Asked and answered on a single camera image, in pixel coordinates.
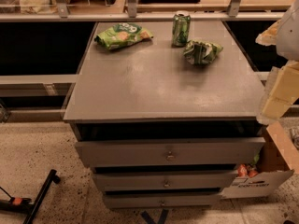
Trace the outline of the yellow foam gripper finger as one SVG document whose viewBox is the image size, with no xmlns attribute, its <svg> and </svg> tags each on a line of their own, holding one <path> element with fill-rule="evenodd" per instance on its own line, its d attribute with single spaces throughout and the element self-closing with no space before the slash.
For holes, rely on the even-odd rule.
<svg viewBox="0 0 299 224">
<path fill-rule="evenodd" d="M 274 22 L 269 28 L 258 34 L 255 42 L 262 46 L 276 45 L 279 24 L 280 20 Z"/>
<path fill-rule="evenodd" d="M 288 61 L 278 70 L 274 86 L 262 109 L 269 119 L 279 119 L 299 98 L 299 62 Z"/>
</svg>

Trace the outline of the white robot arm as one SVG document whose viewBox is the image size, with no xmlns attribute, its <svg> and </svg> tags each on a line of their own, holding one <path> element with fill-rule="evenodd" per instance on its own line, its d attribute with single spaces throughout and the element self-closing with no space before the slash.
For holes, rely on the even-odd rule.
<svg viewBox="0 0 299 224">
<path fill-rule="evenodd" d="M 299 98 L 299 0 L 295 0 L 283 17 L 259 34 L 259 45 L 275 45 L 277 54 L 287 63 L 267 79 L 257 120 L 268 125 L 280 119 Z"/>
</svg>

